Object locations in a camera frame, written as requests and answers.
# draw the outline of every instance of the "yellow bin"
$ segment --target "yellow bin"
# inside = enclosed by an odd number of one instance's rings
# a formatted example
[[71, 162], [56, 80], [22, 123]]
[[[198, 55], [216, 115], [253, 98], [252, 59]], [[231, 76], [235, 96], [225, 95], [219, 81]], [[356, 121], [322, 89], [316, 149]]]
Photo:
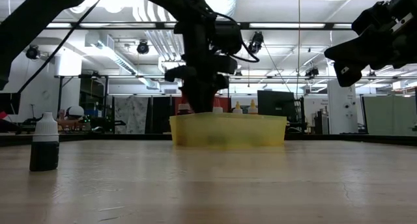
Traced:
[[175, 146], [283, 146], [287, 117], [200, 113], [170, 117]]

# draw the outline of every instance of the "wooden tabletop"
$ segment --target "wooden tabletop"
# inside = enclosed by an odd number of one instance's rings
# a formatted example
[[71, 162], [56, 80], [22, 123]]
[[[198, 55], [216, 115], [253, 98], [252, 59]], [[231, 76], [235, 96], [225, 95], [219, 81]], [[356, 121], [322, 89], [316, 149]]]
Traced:
[[0, 148], [1, 223], [415, 223], [417, 148], [289, 141], [174, 149], [169, 141], [61, 143], [56, 171]]

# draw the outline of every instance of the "ceiling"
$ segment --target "ceiling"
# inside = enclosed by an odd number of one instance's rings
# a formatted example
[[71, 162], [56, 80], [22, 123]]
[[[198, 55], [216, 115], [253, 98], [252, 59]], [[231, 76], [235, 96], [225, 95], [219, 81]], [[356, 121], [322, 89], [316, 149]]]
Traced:
[[[0, 20], [8, 16], [9, 5], [12, 12], [24, 0], [0, 0]], [[238, 22], [293, 22], [299, 21], [316, 23], [351, 23], [365, 9], [372, 7], [377, 0], [237, 0], [233, 18]], [[165, 17], [166, 21], [173, 20], [167, 12], [161, 11], [156, 5], [151, 5], [147, 1], [142, 1], [141, 5], [145, 8], [147, 18], [155, 17], [157, 21]], [[82, 14], [73, 13], [70, 10], [62, 12], [55, 22], [76, 21]], [[131, 22], [135, 21], [131, 7], [125, 7], [118, 13], [109, 13], [104, 7], [95, 8], [85, 19], [87, 22]], [[45, 30], [41, 33], [42, 37], [63, 38], [67, 30]], [[88, 31], [76, 31], [68, 40], [68, 43], [77, 47], [89, 58], [85, 62], [84, 69], [95, 69], [102, 74], [119, 74], [119, 67], [107, 57], [94, 55], [89, 48], [85, 47], [85, 34]], [[328, 63], [324, 58], [323, 51], [342, 42], [346, 42], [356, 37], [352, 31], [273, 31], [264, 30], [265, 46], [257, 54], [260, 58], [259, 63], [240, 62], [242, 74], [244, 76], [264, 76], [280, 73], [283, 76], [296, 76], [299, 68], [300, 75], [315, 66], [319, 69], [320, 75], [331, 76]], [[254, 31], [242, 31], [245, 41], [251, 40]], [[115, 49], [120, 52], [132, 64], [138, 65], [139, 69], [146, 74], [162, 74], [157, 64], [159, 54], [152, 46], [148, 55], [139, 55], [136, 46], [140, 40], [147, 40], [147, 35], [141, 29], [129, 30], [100, 30], [100, 34], [110, 35], [115, 39]], [[241, 51], [238, 56], [248, 57], [246, 52]], [[408, 65], [400, 70], [387, 68], [384, 76], [396, 76], [401, 73], [412, 75], [416, 67]]]

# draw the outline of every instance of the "black bottle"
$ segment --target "black bottle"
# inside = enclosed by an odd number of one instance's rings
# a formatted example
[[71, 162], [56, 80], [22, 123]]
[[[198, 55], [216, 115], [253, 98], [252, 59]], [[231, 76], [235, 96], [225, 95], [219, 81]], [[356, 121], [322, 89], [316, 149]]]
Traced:
[[44, 113], [37, 122], [31, 148], [31, 171], [50, 171], [58, 168], [58, 124], [52, 113]]

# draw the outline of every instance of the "yellow bottle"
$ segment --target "yellow bottle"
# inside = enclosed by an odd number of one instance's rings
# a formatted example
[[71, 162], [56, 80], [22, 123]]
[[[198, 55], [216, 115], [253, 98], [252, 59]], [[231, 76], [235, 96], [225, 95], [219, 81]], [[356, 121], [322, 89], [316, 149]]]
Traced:
[[253, 115], [257, 115], [258, 114], [258, 108], [256, 107], [255, 100], [252, 100], [250, 102], [250, 108], [248, 110], [248, 113], [249, 114], [253, 114]]
[[235, 107], [235, 109], [233, 110], [233, 113], [236, 113], [236, 114], [243, 114], [243, 110], [240, 108], [239, 101], [237, 101], [237, 102], [236, 102], [236, 107]]

